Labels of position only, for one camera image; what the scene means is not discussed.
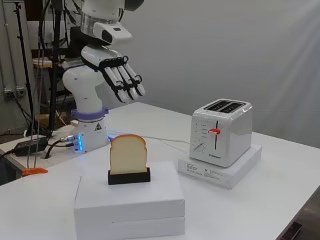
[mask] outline white toaster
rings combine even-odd
[[[251,147],[252,105],[218,99],[192,116],[190,157],[231,166]]]

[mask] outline bread slice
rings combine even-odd
[[[110,149],[110,174],[147,172],[147,147],[145,140],[134,134],[113,139]]]

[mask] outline white foam block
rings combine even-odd
[[[150,169],[149,183],[109,186],[107,171],[83,176],[74,209],[78,240],[184,234],[185,200],[174,165],[153,163]]]
[[[178,171],[232,189],[261,159],[261,152],[261,146],[251,145],[251,148],[228,168],[187,157],[179,159]]]

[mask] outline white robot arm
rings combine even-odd
[[[72,92],[79,120],[73,135],[75,150],[88,152],[107,144],[102,102],[96,87],[108,83],[117,99],[126,103],[145,95],[142,78],[128,64],[128,57],[111,50],[109,45],[128,41],[131,34],[119,22],[119,12],[137,9],[143,0],[84,0],[81,32],[89,39],[81,50],[81,56],[63,66],[63,83]]]

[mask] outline blue led light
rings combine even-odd
[[[79,143],[79,151],[83,151],[83,145],[82,145],[82,136],[78,135],[78,143]]]

